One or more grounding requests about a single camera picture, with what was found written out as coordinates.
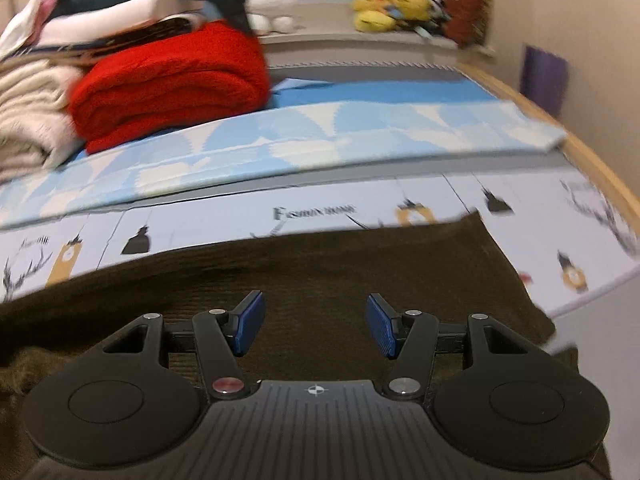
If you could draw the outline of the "dark striped folded cloth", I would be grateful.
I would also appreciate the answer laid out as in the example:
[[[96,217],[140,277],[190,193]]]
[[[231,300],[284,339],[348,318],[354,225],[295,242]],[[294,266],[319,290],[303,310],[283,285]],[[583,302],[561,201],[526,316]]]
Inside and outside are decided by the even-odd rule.
[[[13,70],[36,61],[61,61],[73,66],[91,66],[101,58],[129,48],[143,46],[175,36],[190,34],[206,23],[206,17],[198,12],[177,14],[165,18],[151,26],[123,32],[122,34],[76,44],[58,44],[57,46],[21,47],[1,60],[1,70]]]

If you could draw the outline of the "dark olive corduroy pants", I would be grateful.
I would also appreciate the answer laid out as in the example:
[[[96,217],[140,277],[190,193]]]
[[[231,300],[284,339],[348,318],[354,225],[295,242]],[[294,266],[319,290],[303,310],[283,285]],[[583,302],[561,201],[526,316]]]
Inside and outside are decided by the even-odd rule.
[[[145,313],[166,324],[231,310],[253,290],[265,317],[236,362],[247,396],[209,404],[180,443],[148,460],[79,468],[39,452],[29,393]],[[450,223],[326,231],[176,249],[110,266],[1,308],[1,474],[6,479],[601,479],[593,462],[503,470],[439,437],[418,402],[383,396],[395,363],[367,299],[442,324],[484,313],[544,350],[552,322],[478,214]]]

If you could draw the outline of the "white deer print bedsheet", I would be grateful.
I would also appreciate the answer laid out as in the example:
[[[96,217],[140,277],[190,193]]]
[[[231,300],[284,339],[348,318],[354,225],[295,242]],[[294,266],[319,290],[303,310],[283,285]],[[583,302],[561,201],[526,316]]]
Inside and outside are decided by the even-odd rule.
[[[638,236],[612,204],[579,171],[551,168],[291,186],[74,214],[2,233],[1,297],[178,248],[420,226],[474,211],[550,316],[639,272]]]

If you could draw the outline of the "light blue patterned quilt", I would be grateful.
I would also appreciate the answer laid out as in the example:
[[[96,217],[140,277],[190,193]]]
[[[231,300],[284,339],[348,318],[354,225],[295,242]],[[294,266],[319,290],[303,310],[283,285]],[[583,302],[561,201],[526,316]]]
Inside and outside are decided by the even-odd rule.
[[[565,131],[465,76],[289,79],[260,112],[81,156],[1,189],[6,229],[217,184],[384,160],[548,153]]]

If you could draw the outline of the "white pillow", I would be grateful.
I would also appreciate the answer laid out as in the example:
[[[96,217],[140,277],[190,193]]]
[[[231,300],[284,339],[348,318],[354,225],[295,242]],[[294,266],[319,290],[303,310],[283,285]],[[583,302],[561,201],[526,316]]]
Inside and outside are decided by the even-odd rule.
[[[101,10],[54,18],[43,26],[38,46],[91,42],[203,9],[204,2],[198,0],[129,0]]]

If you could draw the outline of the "white plush toy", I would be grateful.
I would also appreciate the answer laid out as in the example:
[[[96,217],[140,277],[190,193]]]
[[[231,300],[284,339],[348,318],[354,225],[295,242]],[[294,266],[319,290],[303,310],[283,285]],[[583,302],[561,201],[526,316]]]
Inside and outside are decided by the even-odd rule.
[[[245,0],[245,11],[256,36],[292,34],[296,31],[297,5],[298,0]]]

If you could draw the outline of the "yellow plush toy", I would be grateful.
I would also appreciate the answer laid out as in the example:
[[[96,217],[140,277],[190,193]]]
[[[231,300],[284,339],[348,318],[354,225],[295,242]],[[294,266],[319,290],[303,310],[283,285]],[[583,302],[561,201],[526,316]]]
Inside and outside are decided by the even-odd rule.
[[[392,32],[428,22],[431,0],[352,0],[357,32]]]

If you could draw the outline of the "red folded blanket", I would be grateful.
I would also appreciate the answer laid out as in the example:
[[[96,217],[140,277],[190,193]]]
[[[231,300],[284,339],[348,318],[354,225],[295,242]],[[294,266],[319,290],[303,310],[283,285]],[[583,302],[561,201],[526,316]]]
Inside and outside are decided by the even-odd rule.
[[[251,113],[269,98],[259,40],[219,20],[104,58],[79,81],[68,111],[93,154],[160,130]]]

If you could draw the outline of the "dark red bag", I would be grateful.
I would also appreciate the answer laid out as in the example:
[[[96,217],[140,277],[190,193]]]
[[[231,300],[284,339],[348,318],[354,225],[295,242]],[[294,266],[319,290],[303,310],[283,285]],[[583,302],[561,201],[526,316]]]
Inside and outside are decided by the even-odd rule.
[[[491,0],[444,0],[444,9],[449,20],[442,30],[448,39],[459,48],[485,43]]]

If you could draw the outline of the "white window sill ledge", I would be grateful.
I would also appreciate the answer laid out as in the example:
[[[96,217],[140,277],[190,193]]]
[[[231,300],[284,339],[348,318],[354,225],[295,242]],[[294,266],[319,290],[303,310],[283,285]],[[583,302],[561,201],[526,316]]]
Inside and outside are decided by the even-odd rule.
[[[429,46],[469,52],[483,58],[495,58],[492,47],[474,46],[459,49],[457,44],[442,36],[427,36],[425,32],[357,32],[354,26],[352,0],[298,0],[293,8],[294,32],[262,36],[260,41],[272,44],[292,44],[309,41],[362,41],[384,42],[384,44],[406,44],[407,46]]]

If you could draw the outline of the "cream folded blanket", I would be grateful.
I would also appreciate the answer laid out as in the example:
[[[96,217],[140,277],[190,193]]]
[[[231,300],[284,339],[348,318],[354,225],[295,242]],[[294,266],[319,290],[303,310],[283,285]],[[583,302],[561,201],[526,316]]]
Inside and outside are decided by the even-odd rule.
[[[68,111],[85,72],[46,60],[1,75],[1,180],[60,166],[81,146]]]

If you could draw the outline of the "wooden bed frame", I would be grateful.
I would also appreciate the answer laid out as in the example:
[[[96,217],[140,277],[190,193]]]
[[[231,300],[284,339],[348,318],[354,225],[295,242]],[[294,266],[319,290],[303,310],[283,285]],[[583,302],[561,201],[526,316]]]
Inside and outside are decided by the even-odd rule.
[[[500,99],[511,100],[527,116],[548,122],[563,128],[566,140],[562,151],[565,157],[576,166],[604,194],[608,201],[620,212],[628,226],[639,234],[639,199],[626,183],[587,145],[565,128],[560,122],[546,113],[541,107],[529,101],[499,79],[485,73],[480,68],[459,63],[458,71],[480,84]]]

